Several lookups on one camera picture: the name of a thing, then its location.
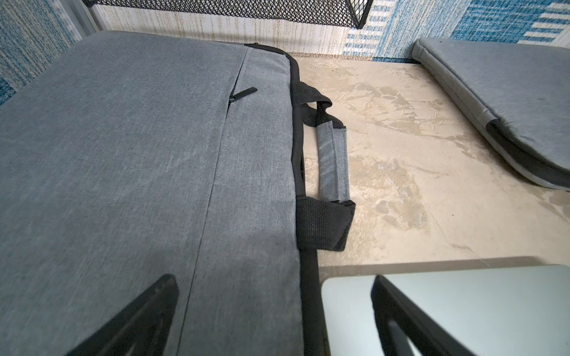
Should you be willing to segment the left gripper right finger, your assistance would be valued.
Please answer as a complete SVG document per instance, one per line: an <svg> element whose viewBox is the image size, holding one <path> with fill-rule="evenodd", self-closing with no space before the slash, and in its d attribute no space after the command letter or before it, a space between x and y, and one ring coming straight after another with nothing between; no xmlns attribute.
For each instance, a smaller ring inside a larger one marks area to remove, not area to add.
<svg viewBox="0 0 570 356"><path fill-rule="evenodd" d="M472 355L473 352L435 323L385 276L371 289L376 328L385 355Z"/></svg>

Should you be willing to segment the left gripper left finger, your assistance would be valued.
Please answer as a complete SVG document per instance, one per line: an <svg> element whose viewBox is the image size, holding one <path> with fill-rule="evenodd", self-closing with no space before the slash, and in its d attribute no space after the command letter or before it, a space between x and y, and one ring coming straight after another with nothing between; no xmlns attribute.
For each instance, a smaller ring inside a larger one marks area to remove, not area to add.
<svg viewBox="0 0 570 356"><path fill-rule="evenodd" d="M165 274L69 355L162 355L180 292Z"/></svg>

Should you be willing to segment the silver laptop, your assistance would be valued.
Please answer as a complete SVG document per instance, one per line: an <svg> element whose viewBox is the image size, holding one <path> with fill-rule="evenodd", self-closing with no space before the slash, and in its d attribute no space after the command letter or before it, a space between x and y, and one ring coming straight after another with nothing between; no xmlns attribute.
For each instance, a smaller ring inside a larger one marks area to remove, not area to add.
<svg viewBox="0 0 570 356"><path fill-rule="evenodd" d="M332 355L385 355L371 300L378 275L322 286ZM569 268L562 265L385 274L472 355L567 355Z"/></svg>

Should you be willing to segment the grey laptop bag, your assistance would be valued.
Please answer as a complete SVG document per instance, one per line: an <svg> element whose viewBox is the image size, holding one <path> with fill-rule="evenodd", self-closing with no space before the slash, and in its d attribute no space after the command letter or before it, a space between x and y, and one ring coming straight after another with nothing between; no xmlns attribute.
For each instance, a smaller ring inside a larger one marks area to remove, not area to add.
<svg viewBox="0 0 570 356"><path fill-rule="evenodd" d="M513 169L569 189L569 49L424 37L412 57Z"/></svg>
<svg viewBox="0 0 570 356"><path fill-rule="evenodd" d="M289 54L104 31L1 107L1 353L69 355L161 276L162 355L323 355L347 131Z"/></svg>

